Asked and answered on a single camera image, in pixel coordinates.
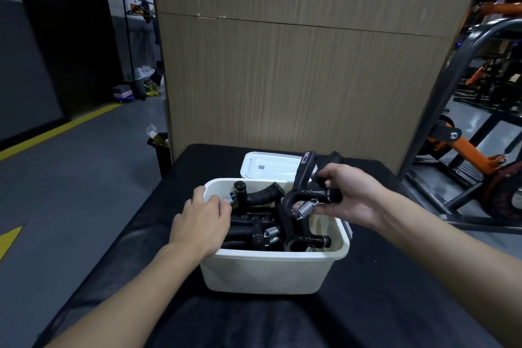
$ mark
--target wood grain wall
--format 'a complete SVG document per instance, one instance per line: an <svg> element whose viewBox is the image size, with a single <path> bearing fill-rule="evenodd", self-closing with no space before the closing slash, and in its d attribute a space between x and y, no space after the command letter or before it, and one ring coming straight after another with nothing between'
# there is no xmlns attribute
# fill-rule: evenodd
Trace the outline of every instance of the wood grain wall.
<svg viewBox="0 0 522 348"><path fill-rule="evenodd" d="M471 0L156 0L175 154L340 151L397 171Z"/></svg>

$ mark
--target hand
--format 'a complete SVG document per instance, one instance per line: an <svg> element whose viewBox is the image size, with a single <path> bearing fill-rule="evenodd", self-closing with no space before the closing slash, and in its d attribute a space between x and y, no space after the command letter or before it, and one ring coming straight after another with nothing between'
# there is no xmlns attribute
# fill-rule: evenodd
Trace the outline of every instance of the hand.
<svg viewBox="0 0 522 348"><path fill-rule="evenodd" d="M340 203L322 204L314 213L347 220L350 223L376 228L381 224L385 212L377 204L386 188L359 168L344 164L328 164L318 172L326 178L327 187L337 187L343 192Z"/></svg>
<svg viewBox="0 0 522 348"><path fill-rule="evenodd" d="M205 187L196 187L193 198L185 202L183 212L174 217L169 240L170 243L191 246L199 253L200 260L221 247L230 228L232 212L228 201L219 202L217 195L203 202L204 191Z"/></svg>

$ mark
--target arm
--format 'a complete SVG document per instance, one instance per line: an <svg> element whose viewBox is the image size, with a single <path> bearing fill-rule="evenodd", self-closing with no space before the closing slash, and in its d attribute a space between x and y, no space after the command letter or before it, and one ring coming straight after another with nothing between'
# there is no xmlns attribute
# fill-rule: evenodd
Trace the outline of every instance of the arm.
<svg viewBox="0 0 522 348"><path fill-rule="evenodd" d="M421 264L505 346L522 341L522 262L440 220L348 165L319 172L343 191L317 213L367 226Z"/></svg>
<svg viewBox="0 0 522 348"><path fill-rule="evenodd" d="M137 277L47 347L143 347L183 281L219 249L229 230L231 206L216 195L204 203L204 191L194 190L174 218L169 243Z"/></svg>

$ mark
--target forearm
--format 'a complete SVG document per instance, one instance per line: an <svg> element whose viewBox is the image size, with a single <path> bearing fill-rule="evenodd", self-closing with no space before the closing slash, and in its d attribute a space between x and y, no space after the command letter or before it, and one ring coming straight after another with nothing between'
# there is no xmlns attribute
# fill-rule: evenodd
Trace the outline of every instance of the forearm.
<svg viewBox="0 0 522 348"><path fill-rule="evenodd" d="M52 341L49 348L139 348L199 264L191 248L169 244L137 277Z"/></svg>
<svg viewBox="0 0 522 348"><path fill-rule="evenodd" d="M378 200L376 230L415 259L506 346L522 340L522 263L443 222L400 194Z"/></svg>

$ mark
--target white lid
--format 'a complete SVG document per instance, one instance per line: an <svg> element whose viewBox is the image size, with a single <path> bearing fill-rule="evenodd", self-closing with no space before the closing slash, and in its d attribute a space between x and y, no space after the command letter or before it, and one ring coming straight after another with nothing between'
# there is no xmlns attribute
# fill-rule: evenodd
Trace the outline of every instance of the white lid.
<svg viewBox="0 0 522 348"><path fill-rule="evenodd" d="M296 178L299 162L301 162L300 156L250 152L245 155L243 160L241 177L293 182Z"/></svg>

